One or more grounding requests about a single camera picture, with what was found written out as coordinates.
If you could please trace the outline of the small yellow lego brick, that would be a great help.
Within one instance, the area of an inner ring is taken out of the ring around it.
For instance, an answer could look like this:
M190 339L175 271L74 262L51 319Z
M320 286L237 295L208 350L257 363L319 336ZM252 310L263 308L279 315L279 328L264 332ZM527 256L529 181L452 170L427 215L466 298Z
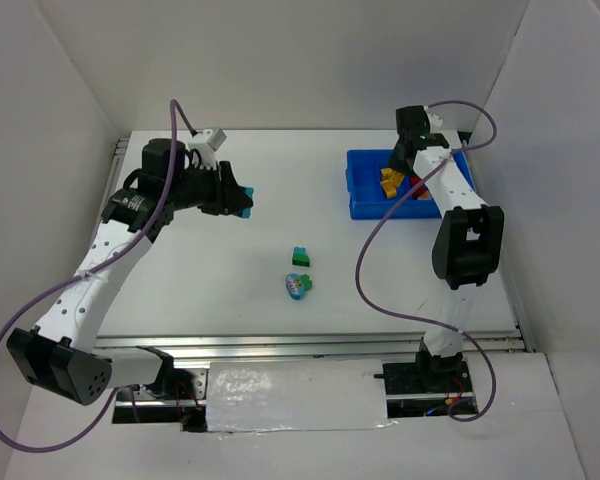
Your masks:
M389 182L389 183L395 184L397 181L398 172L394 171L391 168L383 168L380 171L380 174L381 174L382 182Z

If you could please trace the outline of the red lego brick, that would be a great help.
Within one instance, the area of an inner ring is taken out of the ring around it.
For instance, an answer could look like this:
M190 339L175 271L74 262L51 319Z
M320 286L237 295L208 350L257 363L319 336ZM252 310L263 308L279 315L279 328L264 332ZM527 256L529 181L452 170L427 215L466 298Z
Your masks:
M419 182L421 181L421 179L419 177L410 177L409 178L409 182L410 182L410 186L411 187L415 187ZM418 189L416 189L411 198L414 201L423 201L423 200L429 200L430 199L430 193L428 191L428 189L426 188L425 185L421 185Z

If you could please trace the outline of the green curved lego brick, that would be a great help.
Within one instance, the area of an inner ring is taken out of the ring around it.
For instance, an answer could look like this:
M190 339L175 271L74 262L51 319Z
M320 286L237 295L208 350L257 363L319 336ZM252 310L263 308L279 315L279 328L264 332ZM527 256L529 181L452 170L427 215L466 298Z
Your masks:
M309 267L311 262L310 262L310 258L307 254L293 253L292 254L292 264L294 266Z

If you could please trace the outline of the yellow curved lego brick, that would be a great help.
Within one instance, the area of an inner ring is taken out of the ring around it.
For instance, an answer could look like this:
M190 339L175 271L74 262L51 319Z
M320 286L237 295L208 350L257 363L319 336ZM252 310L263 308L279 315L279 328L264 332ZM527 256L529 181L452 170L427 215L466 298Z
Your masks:
M399 187L404 181L405 175L398 171L394 171L390 177L392 184L396 187Z

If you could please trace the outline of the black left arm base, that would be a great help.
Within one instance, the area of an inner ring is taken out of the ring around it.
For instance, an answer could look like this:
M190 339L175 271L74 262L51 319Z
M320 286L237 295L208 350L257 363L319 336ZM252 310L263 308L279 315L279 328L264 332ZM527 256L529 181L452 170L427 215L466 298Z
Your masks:
M170 424L183 432L205 433L209 368L175 369L171 390L161 393L146 385L121 389L117 394L114 425Z

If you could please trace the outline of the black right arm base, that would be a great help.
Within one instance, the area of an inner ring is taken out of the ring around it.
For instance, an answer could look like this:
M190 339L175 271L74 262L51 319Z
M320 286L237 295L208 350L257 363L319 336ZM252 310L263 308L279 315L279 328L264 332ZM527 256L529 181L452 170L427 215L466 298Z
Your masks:
M468 364L462 354L434 359L424 351L409 362L384 363L373 375L384 385L389 419L473 416L478 407Z

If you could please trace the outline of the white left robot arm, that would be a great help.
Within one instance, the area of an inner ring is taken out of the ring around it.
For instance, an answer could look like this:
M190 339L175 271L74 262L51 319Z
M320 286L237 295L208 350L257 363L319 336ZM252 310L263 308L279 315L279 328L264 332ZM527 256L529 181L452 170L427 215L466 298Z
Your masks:
M154 347L98 350L99 330L128 275L179 210L248 217L253 191L239 185L216 152L225 136L198 133L191 142L150 140L141 166L105 204L95 239L76 276L28 331L16 328L6 346L25 379L80 405L108 388L146 385L158 397L184 378L171 355Z

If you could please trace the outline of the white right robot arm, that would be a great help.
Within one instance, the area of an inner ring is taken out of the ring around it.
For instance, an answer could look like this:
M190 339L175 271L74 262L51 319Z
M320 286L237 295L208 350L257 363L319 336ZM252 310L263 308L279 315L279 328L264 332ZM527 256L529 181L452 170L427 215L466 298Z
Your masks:
M434 385L458 376L462 369L465 330L477 290L498 268L505 216L490 206L467 182L455 162L457 150L439 131L431 105L411 105L395 112L397 141L388 166L426 188L441 215L431 253L436 277L446 286L438 319L425 319L429 329L416 354L417 377Z

